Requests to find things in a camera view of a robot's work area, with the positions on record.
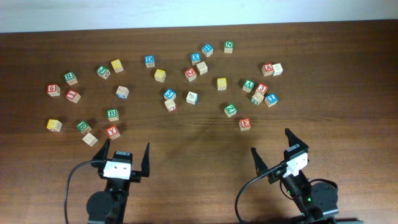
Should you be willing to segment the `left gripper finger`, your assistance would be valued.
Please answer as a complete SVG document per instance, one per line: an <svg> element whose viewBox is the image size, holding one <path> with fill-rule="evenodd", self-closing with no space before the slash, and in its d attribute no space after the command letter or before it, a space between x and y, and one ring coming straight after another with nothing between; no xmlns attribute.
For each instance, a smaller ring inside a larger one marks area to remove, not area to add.
<svg viewBox="0 0 398 224"><path fill-rule="evenodd" d="M150 149L150 143L148 142L145 152L144 152L144 157L142 158L142 162L141 162L141 176L142 177L150 176L149 149Z"/></svg>
<svg viewBox="0 0 398 224"><path fill-rule="evenodd" d="M104 167L107 161L108 151L110 146L110 139L107 139L102 148L92 158L92 167Z"/></svg>

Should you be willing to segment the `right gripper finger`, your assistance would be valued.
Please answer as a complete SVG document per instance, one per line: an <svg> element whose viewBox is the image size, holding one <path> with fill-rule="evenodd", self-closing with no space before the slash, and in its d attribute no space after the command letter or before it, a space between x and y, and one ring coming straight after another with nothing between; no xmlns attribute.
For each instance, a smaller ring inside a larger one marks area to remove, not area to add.
<svg viewBox="0 0 398 224"><path fill-rule="evenodd" d="M289 142L287 152L292 152L294 150L308 152L309 146L299 139L289 128L285 128L285 135Z"/></svg>
<svg viewBox="0 0 398 224"><path fill-rule="evenodd" d="M251 154L254 160L256 175L260 177L264 173L266 173L269 168L266 166L260 155L257 153L257 149L255 147L251 148Z"/></svg>

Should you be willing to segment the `green R wooden block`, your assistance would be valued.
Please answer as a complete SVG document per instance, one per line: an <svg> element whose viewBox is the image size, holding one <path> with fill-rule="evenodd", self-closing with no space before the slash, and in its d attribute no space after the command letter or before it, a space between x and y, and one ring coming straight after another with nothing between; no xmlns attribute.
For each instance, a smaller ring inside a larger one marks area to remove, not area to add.
<svg viewBox="0 0 398 224"><path fill-rule="evenodd" d="M70 86L78 83L77 77L73 72L68 72L63 77Z"/></svg>

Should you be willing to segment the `yellow S wooden block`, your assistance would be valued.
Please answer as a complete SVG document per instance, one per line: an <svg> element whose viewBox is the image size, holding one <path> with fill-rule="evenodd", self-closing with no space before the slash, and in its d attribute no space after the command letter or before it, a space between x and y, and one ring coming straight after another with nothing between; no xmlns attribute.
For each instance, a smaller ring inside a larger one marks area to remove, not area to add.
<svg viewBox="0 0 398 224"><path fill-rule="evenodd" d="M154 74L154 78L158 82L164 82L166 78L165 70L157 69Z"/></svg>

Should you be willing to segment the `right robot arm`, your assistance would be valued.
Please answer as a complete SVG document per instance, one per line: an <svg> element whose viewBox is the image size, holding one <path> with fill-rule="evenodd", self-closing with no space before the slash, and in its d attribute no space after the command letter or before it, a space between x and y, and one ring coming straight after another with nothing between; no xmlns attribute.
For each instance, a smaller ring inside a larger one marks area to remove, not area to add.
<svg viewBox="0 0 398 224"><path fill-rule="evenodd" d="M297 223L336 223L337 184L325 179L309 180L302 171L309 163L309 146L288 128L285 135L289 148L284 151L284 160L272 168L266 166L256 148L251 148L257 177L285 187L284 195L294 201L302 214L295 218Z"/></svg>

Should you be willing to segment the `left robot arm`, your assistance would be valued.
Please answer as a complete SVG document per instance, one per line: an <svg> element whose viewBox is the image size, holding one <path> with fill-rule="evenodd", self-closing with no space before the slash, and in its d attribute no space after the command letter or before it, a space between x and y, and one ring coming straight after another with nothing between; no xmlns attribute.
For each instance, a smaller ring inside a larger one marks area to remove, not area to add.
<svg viewBox="0 0 398 224"><path fill-rule="evenodd" d="M92 166L97 168L101 179L106 181L103 191L94 193L87 201L88 223L120 224L124 214L132 183L139 183L143 177L150 176L149 149L146 146L141 162L141 170L133 170L133 155L130 152L116 151L108 158L110 140L95 154Z"/></svg>

